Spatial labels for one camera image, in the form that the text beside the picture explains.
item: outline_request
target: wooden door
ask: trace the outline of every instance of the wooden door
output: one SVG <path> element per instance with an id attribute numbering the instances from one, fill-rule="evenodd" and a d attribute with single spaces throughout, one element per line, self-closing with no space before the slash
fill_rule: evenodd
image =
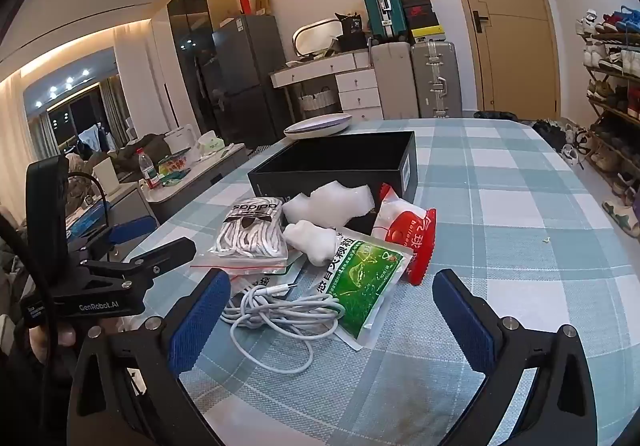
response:
<path id="1" fill-rule="evenodd" d="M 558 57 L 545 0 L 463 0 L 479 109 L 520 119 L 558 115 Z"/>

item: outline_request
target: open black box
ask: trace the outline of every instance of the open black box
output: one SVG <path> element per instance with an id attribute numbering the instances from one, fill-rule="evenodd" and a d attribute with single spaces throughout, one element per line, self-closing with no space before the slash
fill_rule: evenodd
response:
<path id="1" fill-rule="evenodd" d="M 282 149 L 248 173 L 259 197 L 291 200 L 332 181 L 348 188 L 367 185 L 380 209 L 383 183 L 408 202 L 418 184 L 413 131 L 362 133 L 304 139 Z M 370 235 L 376 214 L 351 220 L 347 227 Z"/>

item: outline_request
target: door frame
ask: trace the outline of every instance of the door frame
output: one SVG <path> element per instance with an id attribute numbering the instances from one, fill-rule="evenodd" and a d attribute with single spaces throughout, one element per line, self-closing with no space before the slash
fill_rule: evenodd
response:
<path id="1" fill-rule="evenodd" d="M 476 25 L 473 20 L 471 12 L 471 5 L 468 0 L 460 0 L 462 2 L 462 9 L 465 13 L 466 29 L 469 35 L 469 42 L 471 45 L 471 57 L 474 62 L 474 74 L 476 77 L 476 104 L 479 110 L 484 110 L 484 96 L 482 94 L 482 73 L 480 70 L 480 55 L 478 48 L 478 39 L 476 38 Z M 554 77 L 555 77 L 555 102 L 556 102 L 556 119 L 560 119 L 561 116 L 561 101 L 560 101 L 560 59 L 558 53 L 558 39 L 556 37 L 556 26 L 551 10 L 549 0 L 544 0 L 546 16 L 551 31 L 551 44 L 554 51 Z"/>

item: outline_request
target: checkered tablecloth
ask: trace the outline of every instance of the checkered tablecloth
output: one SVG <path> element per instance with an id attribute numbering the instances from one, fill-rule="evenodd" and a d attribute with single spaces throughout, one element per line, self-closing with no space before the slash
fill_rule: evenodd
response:
<path id="1" fill-rule="evenodd" d="M 219 322 L 196 366 L 181 376 L 197 407 L 228 446 L 436 445 L 482 381 L 433 303 L 433 275 L 449 267 L 498 316 L 516 317 L 529 329 L 555 332 L 564 323 L 578 329 L 593 379 L 598 441 L 610 444 L 640 404 L 640 284 L 603 210 L 522 124 L 379 121 L 345 133 L 396 130 L 415 131 L 415 204 L 438 210 L 436 247 L 422 285 L 399 283 L 372 349 L 314 342 L 315 360 L 297 376 L 243 360 L 228 325 Z M 203 193 L 132 256 L 181 236 L 199 251 L 208 249 L 228 206 L 253 196 L 247 172 L 287 143 Z M 156 279 L 136 320 L 165 315 L 203 274 L 183 266 Z M 298 289 L 308 281 L 303 277 Z M 300 343 L 271 330 L 246 331 L 242 342 L 282 368 L 306 357 Z M 533 371 L 523 377 L 494 444 L 508 437 L 532 377 Z"/>

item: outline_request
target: gray suitcase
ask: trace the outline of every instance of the gray suitcase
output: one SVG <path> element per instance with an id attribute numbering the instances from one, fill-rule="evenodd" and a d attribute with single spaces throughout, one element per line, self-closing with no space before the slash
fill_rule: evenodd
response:
<path id="1" fill-rule="evenodd" d="M 414 68 L 409 43 L 385 43 L 371 47 L 380 106 L 385 119 L 419 119 Z"/>
<path id="2" fill-rule="evenodd" d="M 427 41 L 412 47 L 420 117 L 462 117 L 462 92 L 453 43 Z"/>

